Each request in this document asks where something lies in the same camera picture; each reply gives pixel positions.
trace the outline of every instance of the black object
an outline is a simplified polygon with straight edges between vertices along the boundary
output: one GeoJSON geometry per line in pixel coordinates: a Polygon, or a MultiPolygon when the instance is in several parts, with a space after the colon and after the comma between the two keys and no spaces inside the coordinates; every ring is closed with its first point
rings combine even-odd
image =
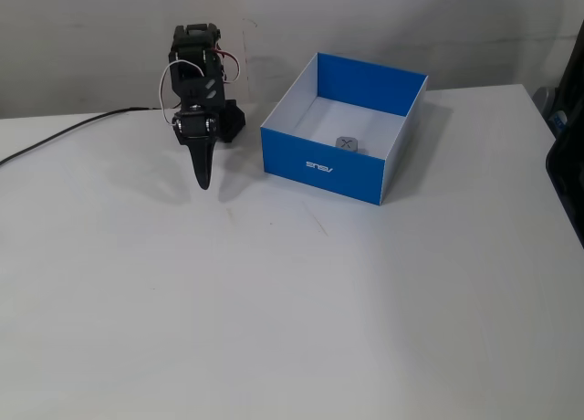
{"type": "Polygon", "coordinates": [[[46,139],[41,140],[40,142],[35,143],[32,146],[28,146],[27,148],[23,149],[22,151],[19,151],[17,153],[13,153],[9,157],[4,158],[2,161],[0,161],[0,166],[2,166],[3,164],[6,164],[8,162],[10,162],[11,160],[14,160],[16,157],[19,157],[20,155],[22,155],[24,153],[30,152],[33,149],[36,149],[39,146],[42,146],[45,143],[48,143],[48,142],[50,142],[52,140],[55,140],[57,137],[60,137],[61,135],[67,134],[68,132],[73,131],[76,128],[79,128],[79,127],[81,127],[83,125],[87,125],[88,123],[92,123],[93,121],[98,121],[100,119],[104,119],[104,118],[109,117],[109,116],[114,116],[116,114],[122,114],[124,112],[146,111],[146,110],[155,110],[155,109],[154,108],[143,108],[143,107],[123,108],[121,110],[115,110],[115,111],[105,112],[103,114],[100,114],[99,116],[92,117],[91,119],[87,119],[85,121],[80,121],[79,123],[77,123],[77,124],[75,124],[73,126],[70,126],[70,127],[66,128],[65,130],[60,131],[60,132],[58,132],[58,133],[56,133],[54,135],[51,135],[50,137],[47,137],[46,139]]]}
{"type": "Polygon", "coordinates": [[[172,126],[180,144],[189,148],[194,173],[202,189],[209,188],[215,142],[231,142],[245,126],[245,115],[235,100],[225,101],[224,71],[217,41],[221,32],[214,24],[177,26],[169,61],[172,90],[181,98],[181,109],[172,126]]]}
{"type": "Polygon", "coordinates": [[[547,155],[546,168],[584,247],[584,119],[559,134],[547,155]]]}
{"type": "Polygon", "coordinates": [[[584,25],[580,29],[547,125],[556,141],[546,168],[584,247],[584,25]]]}
{"type": "Polygon", "coordinates": [[[564,76],[554,91],[553,105],[542,116],[558,137],[566,127],[584,117],[584,24],[576,38],[564,76]]]}

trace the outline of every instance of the small gray object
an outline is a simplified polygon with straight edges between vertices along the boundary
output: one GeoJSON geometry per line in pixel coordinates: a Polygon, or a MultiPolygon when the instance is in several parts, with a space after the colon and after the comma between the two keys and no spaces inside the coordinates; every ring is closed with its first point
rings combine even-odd
{"type": "Polygon", "coordinates": [[[338,137],[335,146],[337,146],[340,149],[344,149],[345,151],[356,152],[357,139],[353,137],[338,137]]]}

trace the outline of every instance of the wire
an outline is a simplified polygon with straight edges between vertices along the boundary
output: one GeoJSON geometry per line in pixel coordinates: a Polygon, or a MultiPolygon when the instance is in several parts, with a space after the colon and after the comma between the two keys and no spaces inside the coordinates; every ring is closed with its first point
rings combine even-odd
{"type": "Polygon", "coordinates": [[[197,66],[196,64],[193,64],[191,61],[187,61],[185,59],[177,59],[176,61],[169,63],[164,68],[164,71],[162,72],[162,76],[161,76],[161,85],[158,89],[158,101],[161,103],[162,116],[164,117],[164,120],[166,121],[166,123],[168,123],[171,126],[172,126],[172,123],[168,120],[168,118],[166,117],[166,112],[164,111],[164,102],[162,101],[162,87],[164,86],[164,78],[166,78],[166,72],[168,71],[168,69],[171,66],[173,66],[174,64],[180,64],[181,62],[184,64],[188,64],[191,67],[195,67],[197,70],[199,70],[199,73],[201,73],[201,76],[204,77],[204,73],[199,66],[197,66]]]}
{"type": "Polygon", "coordinates": [[[106,112],[104,114],[100,114],[99,116],[92,117],[91,119],[87,119],[86,121],[81,121],[80,123],[78,123],[76,125],[70,126],[66,130],[63,130],[63,131],[58,132],[58,133],[56,133],[54,135],[51,135],[50,137],[47,137],[46,139],[44,139],[41,142],[35,143],[32,146],[28,146],[26,149],[23,149],[20,152],[13,153],[9,157],[6,157],[6,158],[4,158],[4,160],[0,161],[0,166],[6,164],[8,162],[10,162],[11,160],[14,160],[16,157],[19,157],[20,155],[22,155],[24,153],[30,152],[33,149],[36,149],[39,146],[42,146],[45,143],[48,143],[48,142],[50,142],[52,140],[55,140],[57,137],[60,137],[63,134],[67,134],[69,131],[73,131],[76,128],[79,128],[80,126],[87,125],[88,123],[92,123],[93,121],[98,121],[100,119],[104,119],[104,118],[109,117],[109,116],[114,116],[116,114],[122,114],[123,112],[146,111],[146,110],[154,110],[154,108],[143,108],[143,107],[124,108],[124,109],[121,109],[121,110],[115,110],[115,111],[106,112]]]}
{"type": "Polygon", "coordinates": [[[215,53],[218,53],[223,58],[225,58],[225,57],[231,58],[233,61],[235,61],[235,64],[237,64],[237,76],[235,76],[235,79],[234,80],[225,80],[225,78],[224,78],[225,84],[233,84],[235,81],[237,81],[239,79],[239,74],[241,73],[241,66],[239,65],[239,59],[237,59],[237,57],[233,53],[227,52],[225,50],[221,50],[219,48],[214,48],[214,49],[212,49],[212,51],[215,53]]]}

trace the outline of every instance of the white tabletop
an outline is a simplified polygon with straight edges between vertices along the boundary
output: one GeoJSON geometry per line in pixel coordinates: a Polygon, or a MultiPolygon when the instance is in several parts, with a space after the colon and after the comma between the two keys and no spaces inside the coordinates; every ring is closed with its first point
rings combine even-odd
{"type": "MultiPolygon", "coordinates": [[[[158,111],[0,168],[0,418],[584,417],[584,251],[521,86],[427,93],[383,206],[209,191],[158,111]]],[[[0,157],[88,117],[0,121],[0,157]]]]}

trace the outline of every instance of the cardboard box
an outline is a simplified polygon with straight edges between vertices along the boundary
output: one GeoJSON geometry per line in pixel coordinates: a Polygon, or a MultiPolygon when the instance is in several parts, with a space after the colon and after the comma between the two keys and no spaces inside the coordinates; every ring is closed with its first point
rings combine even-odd
{"type": "Polygon", "coordinates": [[[427,79],[317,53],[262,124],[264,170],[380,205],[427,79]],[[358,150],[335,147],[338,137],[357,139],[358,150]]]}

